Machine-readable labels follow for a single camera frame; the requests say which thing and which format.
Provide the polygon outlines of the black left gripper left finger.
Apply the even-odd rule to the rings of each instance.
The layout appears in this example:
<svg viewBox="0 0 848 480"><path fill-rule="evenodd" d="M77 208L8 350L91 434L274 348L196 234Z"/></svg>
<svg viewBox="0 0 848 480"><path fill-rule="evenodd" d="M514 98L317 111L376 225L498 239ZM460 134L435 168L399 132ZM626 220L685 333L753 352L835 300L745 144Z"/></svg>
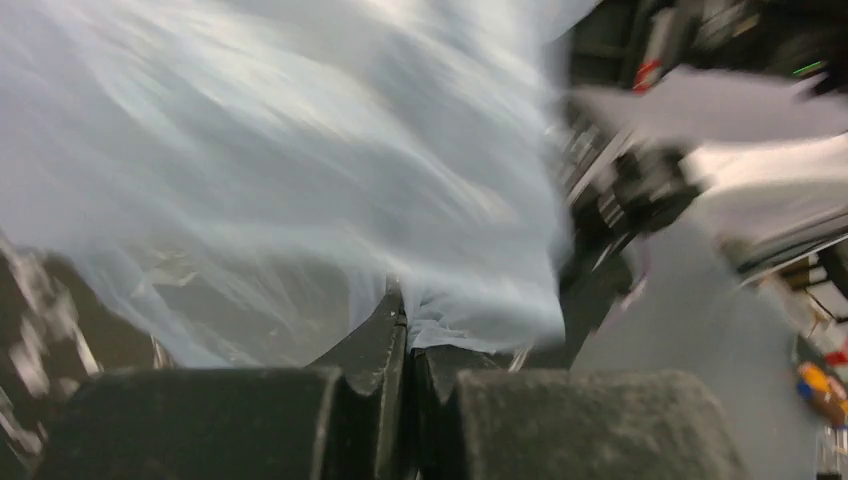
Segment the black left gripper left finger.
<svg viewBox="0 0 848 480"><path fill-rule="evenodd" d="M304 368L106 374L71 398L38 479L401 479L406 325L390 289Z"/></svg>

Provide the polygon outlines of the translucent blue plastic bag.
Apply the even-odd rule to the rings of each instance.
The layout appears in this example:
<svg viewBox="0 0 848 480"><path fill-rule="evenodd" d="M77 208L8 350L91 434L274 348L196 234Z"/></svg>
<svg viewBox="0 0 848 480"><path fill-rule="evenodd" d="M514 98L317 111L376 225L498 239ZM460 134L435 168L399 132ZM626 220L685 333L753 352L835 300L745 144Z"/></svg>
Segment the translucent blue plastic bag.
<svg viewBox="0 0 848 480"><path fill-rule="evenodd" d="M1 230L191 366L558 346L552 182L591 1L5 1Z"/></svg>

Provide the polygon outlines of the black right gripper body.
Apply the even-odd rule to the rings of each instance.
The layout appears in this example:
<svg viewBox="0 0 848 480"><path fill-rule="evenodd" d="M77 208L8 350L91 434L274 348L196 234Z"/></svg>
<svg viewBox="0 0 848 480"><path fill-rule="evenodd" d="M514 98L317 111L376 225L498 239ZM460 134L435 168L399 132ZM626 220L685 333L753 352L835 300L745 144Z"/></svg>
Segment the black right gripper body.
<svg viewBox="0 0 848 480"><path fill-rule="evenodd" d="M603 1L561 103L582 229L692 205L737 270L847 289L847 5Z"/></svg>

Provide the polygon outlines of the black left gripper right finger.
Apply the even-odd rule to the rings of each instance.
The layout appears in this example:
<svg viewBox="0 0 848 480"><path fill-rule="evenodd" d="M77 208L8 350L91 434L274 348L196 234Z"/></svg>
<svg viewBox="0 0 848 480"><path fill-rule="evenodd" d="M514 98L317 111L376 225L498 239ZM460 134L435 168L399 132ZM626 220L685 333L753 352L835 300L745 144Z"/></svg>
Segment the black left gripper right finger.
<svg viewBox="0 0 848 480"><path fill-rule="evenodd" d="M742 479L718 400L675 370L519 369L453 347L412 354L429 479Z"/></svg>

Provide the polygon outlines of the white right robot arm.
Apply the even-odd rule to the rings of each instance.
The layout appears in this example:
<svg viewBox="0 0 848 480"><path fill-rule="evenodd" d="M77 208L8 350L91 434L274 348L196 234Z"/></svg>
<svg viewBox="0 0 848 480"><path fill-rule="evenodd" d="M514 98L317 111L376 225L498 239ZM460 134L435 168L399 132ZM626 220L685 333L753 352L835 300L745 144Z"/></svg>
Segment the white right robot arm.
<svg viewBox="0 0 848 480"><path fill-rule="evenodd" d="M743 273L816 252L846 287L845 2L601 1L555 48L579 246L690 211Z"/></svg>

